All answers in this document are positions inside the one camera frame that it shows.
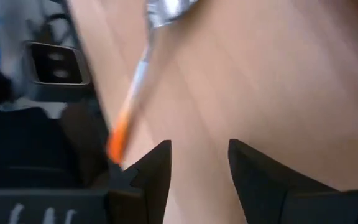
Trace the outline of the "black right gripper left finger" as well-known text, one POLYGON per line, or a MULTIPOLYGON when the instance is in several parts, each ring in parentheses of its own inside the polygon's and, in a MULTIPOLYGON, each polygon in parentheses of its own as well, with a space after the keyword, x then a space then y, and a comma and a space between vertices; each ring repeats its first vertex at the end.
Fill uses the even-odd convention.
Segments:
POLYGON ((172 176, 172 142, 164 140, 121 170, 109 164, 109 224, 163 224, 172 176))

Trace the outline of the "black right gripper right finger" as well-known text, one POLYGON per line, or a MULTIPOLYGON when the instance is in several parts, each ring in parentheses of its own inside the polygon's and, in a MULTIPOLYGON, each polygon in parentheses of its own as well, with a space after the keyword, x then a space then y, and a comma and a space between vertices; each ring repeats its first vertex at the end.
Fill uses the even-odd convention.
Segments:
POLYGON ((238 139, 228 160, 248 224, 358 224, 358 189, 334 189, 238 139))

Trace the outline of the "orange-handled metal spoon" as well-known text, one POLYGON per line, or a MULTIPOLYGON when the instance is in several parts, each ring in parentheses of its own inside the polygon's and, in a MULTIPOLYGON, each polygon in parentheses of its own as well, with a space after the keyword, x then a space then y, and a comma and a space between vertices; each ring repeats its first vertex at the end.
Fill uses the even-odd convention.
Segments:
POLYGON ((146 44, 134 70, 125 100, 110 131, 106 154, 110 161, 121 165, 135 118, 137 101, 145 81, 159 28, 182 18, 199 0, 145 0, 146 44))

